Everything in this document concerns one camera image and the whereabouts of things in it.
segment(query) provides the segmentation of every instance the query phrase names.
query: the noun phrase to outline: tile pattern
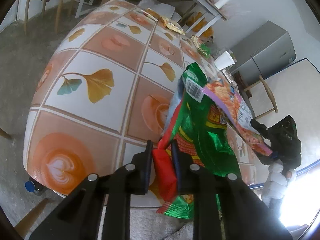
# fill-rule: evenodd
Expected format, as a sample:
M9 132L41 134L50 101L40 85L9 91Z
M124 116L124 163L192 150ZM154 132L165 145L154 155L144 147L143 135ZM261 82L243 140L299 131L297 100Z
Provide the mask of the tile pattern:
M258 183L257 171L259 172L259 169L255 166L255 161L258 158L253 150L229 125L227 128L227 139L238 160L243 181L247 185Z
M135 5L112 0L90 13L57 48L36 88L25 134L27 172L68 194L89 173L104 176L130 162L148 139L156 144L185 61L208 64L188 38ZM161 206L155 174L150 183L132 206Z

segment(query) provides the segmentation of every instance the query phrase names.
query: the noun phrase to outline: product label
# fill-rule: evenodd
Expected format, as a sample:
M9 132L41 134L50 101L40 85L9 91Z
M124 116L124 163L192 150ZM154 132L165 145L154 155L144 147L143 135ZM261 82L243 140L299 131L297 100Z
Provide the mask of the product label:
M194 82L191 78L187 77L186 79L186 91L194 100L201 103L203 98L203 93L201 92L201 86Z
M250 111L250 108L247 106L245 101L242 100L240 104L238 116L237 116L238 124L247 130L250 130L254 133L259 134L259 132L251 126L250 124L251 119L252 119L252 113Z
M193 145L193 143L190 143L190 142L184 140L179 133L177 133L174 136L174 139L177 140L177 143L178 143L178 146L179 146L179 150L181 152L188 153L191 156L198 156L197 152L196 152L196 149L195 149L195 146Z
M213 127L213 128L226 129L227 128L226 125L227 125L226 119L222 116L222 114L214 105L211 105L206 126Z

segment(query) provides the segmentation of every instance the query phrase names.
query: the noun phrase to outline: food wrapper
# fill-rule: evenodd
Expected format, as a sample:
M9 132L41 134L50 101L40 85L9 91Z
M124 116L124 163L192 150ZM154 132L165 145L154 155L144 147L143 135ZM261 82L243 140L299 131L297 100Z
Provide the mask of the food wrapper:
M177 179L170 147L173 139L177 140L182 152L191 155L194 163L206 167L213 174L226 176L234 173L238 177L241 174L236 156L227 141L224 115L209 97L201 93L200 89L207 83L207 77L198 64L193 63L182 74L182 80L182 100L175 108L158 148L152 154L159 194L165 201L157 212L189 219L194 215L193 195L177 196Z
M164 23L164 25L168 27L168 29L184 35L184 30L181 28L179 23L166 17L161 17L161 20Z
M221 72L217 72L216 76L210 79L210 83L201 91L220 107L230 124L252 150L269 156L272 150L264 143L260 133L251 126L252 113L237 86L233 82L230 83Z
M210 49L197 36L192 35L191 40L196 46L197 50L206 58L210 56Z
M147 10L143 11L143 14L146 15L147 17L153 19L153 20L160 20L161 16L159 14L157 14L155 11L151 10L150 8L148 8Z

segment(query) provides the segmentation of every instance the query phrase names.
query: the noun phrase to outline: barcode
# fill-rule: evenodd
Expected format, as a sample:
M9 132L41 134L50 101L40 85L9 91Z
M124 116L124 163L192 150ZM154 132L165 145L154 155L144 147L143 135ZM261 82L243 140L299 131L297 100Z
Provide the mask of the barcode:
M187 84L187 90L192 96L194 96L195 98L199 98L201 91L191 82Z
M201 87L197 83L195 83L190 78L187 78L186 91L193 99L197 100L199 103L203 98L203 93L201 92L200 89Z

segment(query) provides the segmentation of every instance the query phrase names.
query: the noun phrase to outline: paper towel roll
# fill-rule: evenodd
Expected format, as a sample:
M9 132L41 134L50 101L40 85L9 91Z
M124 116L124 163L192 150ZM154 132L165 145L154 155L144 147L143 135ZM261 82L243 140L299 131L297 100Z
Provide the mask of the paper towel roll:
M214 6L217 7L218 9L220 9L222 6L224 6L229 1L230 0L219 0L214 4Z

